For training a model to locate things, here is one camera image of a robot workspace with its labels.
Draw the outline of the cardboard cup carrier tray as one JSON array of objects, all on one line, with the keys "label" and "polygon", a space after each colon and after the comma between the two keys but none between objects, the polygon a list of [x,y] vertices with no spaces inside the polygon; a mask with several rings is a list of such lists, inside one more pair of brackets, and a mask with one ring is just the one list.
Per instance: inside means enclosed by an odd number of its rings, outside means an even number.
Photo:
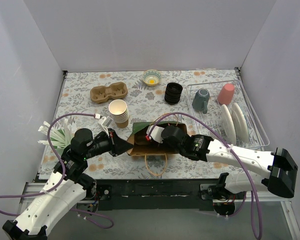
[{"label": "cardboard cup carrier tray", "polygon": [[105,103],[108,100],[123,99],[128,94],[127,85],[124,82],[115,82],[109,86],[95,86],[90,90],[90,100],[96,104]]}]

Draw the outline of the white plate front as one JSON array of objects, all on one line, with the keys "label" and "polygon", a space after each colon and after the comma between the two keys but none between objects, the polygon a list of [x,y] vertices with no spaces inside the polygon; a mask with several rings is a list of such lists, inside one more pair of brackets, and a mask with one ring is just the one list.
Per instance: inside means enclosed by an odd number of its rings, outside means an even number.
[{"label": "white plate front", "polygon": [[235,145],[237,143],[237,135],[230,111],[225,104],[222,104],[220,109],[223,129],[226,137],[231,144]]}]

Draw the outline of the white plate rear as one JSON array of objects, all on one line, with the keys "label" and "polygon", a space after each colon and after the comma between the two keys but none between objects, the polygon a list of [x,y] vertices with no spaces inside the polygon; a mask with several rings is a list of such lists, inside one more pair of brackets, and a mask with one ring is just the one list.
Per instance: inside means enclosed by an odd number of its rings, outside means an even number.
[{"label": "white plate rear", "polygon": [[249,130],[245,115],[241,110],[240,106],[234,102],[231,108],[231,117],[234,124],[236,135],[241,139],[244,143],[249,143]]}]

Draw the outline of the white plate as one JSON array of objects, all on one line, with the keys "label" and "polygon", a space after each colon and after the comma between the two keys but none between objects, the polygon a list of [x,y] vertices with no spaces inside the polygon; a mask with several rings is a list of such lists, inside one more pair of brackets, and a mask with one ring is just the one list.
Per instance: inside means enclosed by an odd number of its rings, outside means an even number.
[{"label": "white plate", "polygon": [[241,110],[240,106],[234,102],[231,108],[231,117],[234,124],[236,135],[241,139],[244,143],[249,143],[249,130],[245,115]]},{"label": "white plate", "polygon": [[225,104],[222,104],[220,109],[223,129],[226,137],[231,144],[235,145],[237,143],[237,135],[230,111]]}]

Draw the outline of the green brown paper bag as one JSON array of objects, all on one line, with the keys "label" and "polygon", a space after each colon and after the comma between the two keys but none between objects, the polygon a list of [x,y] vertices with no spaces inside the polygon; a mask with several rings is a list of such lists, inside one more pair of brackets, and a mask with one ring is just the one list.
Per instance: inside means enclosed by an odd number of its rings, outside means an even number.
[{"label": "green brown paper bag", "polygon": [[[131,157],[144,157],[145,167],[148,172],[156,177],[162,176],[168,166],[168,156],[176,154],[176,150],[164,143],[158,143],[154,140],[146,139],[146,131],[148,126],[153,126],[155,122],[135,122],[132,124],[132,133],[128,137],[127,141],[133,144],[133,148],[127,151],[127,154]],[[165,128],[167,126],[176,126],[187,133],[187,127],[184,123],[178,119],[175,121],[161,121],[158,123],[158,127]],[[161,173],[152,172],[148,166],[147,157],[150,156],[164,156],[165,164]]]}]

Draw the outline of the green straw holder cup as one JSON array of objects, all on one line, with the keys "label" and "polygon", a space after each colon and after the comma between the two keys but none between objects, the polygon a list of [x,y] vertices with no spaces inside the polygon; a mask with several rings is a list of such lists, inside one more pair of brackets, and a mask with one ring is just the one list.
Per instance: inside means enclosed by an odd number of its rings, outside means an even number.
[{"label": "green straw holder cup", "polygon": [[53,148],[58,152],[62,153],[62,151],[70,145],[71,139],[72,139],[72,133],[71,132],[65,132],[61,129],[57,131],[51,131],[50,132],[50,141],[52,143]]}]

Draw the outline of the yellow patterned bowl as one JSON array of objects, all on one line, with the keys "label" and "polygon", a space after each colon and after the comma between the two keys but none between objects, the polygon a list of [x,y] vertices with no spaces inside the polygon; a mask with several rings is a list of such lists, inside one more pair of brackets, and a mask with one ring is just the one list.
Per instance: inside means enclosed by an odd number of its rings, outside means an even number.
[{"label": "yellow patterned bowl", "polygon": [[161,79],[161,72],[155,69],[146,70],[142,75],[142,81],[149,87],[158,85]]}]

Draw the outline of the floral tablecloth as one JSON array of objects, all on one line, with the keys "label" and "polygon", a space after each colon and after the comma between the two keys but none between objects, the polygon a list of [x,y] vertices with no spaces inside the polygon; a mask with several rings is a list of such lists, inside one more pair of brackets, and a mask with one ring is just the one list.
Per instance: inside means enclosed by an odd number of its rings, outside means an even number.
[{"label": "floral tablecloth", "polygon": [[[68,73],[56,107],[57,117],[69,114],[72,130],[88,128],[94,134],[100,132],[97,121],[90,117],[91,113],[108,115],[108,103],[97,104],[90,99],[90,90],[97,86],[108,86],[116,82],[123,82],[127,86],[127,103],[129,111],[129,125],[117,128],[117,134],[127,139],[133,123],[151,122],[163,114],[169,114],[169,120],[178,119],[187,127],[190,135],[210,133],[206,124],[199,125],[191,119],[191,109],[188,103],[186,87],[191,84],[214,83],[219,81],[237,80],[234,70],[176,70],[162,71],[160,83],[154,87],[147,86],[142,80],[141,71],[121,72],[72,72]],[[167,84],[173,82],[183,87],[180,101],[170,105],[165,101]],[[149,156],[147,163],[154,173],[161,173],[165,166],[165,157]],[[163,175],[150,174],[145,166],[143,156],[129,156],[122,154],[112,157],[108,153],[88,160],[86,173],[95,179],[203,179],[218,178],[221,173],[237,174],[243,170],[224,163],[192,161],[178,154],[169,155],[167,168]]]}]

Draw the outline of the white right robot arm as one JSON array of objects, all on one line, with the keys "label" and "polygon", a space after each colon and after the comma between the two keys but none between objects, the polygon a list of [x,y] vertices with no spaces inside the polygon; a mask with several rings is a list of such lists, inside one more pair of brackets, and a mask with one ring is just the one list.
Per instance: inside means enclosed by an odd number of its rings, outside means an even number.
[{"label": "white right robot arm", "polygon": [[284,148],[278,147],[271,152],[226,146],[207,135],[190,136],[173,125],[165,127],[161,137],[164,144],[192,161],[223,163],[243,169],[243,175],[220,176],[221,183],[216,186],[216,192],[222,199],[253,190],[268,190],[287,199],[295,195],[298,166]]}]

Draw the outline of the stack of black lids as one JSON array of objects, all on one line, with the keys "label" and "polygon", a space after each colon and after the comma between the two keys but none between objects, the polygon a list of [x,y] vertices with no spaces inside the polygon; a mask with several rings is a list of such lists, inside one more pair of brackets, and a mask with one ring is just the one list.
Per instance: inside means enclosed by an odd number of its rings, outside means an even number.
[{"label": "stack of black lids", "polygon": [[170,104],[175,105],[180,101],[183,87],[176,82],[169,82],[165,89],[164,100]]}]

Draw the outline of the pink plastic cup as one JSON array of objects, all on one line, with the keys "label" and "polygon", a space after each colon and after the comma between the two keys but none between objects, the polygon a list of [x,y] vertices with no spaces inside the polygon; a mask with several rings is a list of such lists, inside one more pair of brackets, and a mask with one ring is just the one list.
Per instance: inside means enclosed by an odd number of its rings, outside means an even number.
[{"label": "pink plastic cup", "polygon": [[235,86],[231,83],[225,84],[218,94],[217,101],[221,105],[229,105],[235,93]]}]

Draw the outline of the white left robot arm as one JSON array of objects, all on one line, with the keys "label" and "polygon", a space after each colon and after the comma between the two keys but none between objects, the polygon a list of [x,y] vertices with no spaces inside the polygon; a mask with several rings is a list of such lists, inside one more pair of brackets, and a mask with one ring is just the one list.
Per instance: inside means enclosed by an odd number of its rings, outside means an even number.
[{"label": "white left robot arm", "polygon": [[96,196],[94,179],[85,174],[87,160],[104,153],[117,157],[133,148],[113,129],[93,136],[91,130],[77,130],[32,203],[15,220],[8,220],[2,229],[11,240],[46,240],[58,221],[82,199]]}]

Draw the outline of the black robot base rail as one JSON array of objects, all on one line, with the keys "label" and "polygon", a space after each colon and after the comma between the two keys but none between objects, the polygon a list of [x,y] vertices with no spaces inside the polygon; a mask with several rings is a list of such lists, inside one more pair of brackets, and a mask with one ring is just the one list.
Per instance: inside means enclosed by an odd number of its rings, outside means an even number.
[{"label": "black robot base rail", "polygon": [[213,201],[228,206],[244,193],[225,189],[225,178],[202,179],[92,179],[79,180],[98,210],[198,209],[213,211]]}]

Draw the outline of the stack of paper cups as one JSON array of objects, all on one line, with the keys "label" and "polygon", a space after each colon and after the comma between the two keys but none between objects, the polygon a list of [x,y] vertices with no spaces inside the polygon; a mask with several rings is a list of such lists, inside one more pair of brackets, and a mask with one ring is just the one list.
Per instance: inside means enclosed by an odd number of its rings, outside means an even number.
[{"label": "stack of paper cups", "polygon": [[123,129],[126,128],[129,124],[129,111],[128,105],[124,100],[115,99],[109,106],[108,110],[115,124]]}]

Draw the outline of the dark teal mug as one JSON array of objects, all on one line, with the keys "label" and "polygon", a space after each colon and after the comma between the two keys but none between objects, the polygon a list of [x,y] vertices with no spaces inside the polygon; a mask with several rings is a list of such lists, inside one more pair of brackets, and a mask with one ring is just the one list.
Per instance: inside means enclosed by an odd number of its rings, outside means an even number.
[{"label": "dark teal mug", "polygon": [[208,112],[208,103],[210,99],[210,93],[207,89],[199,89],[192,101],[192,108],[197,112],[206,114]]}]

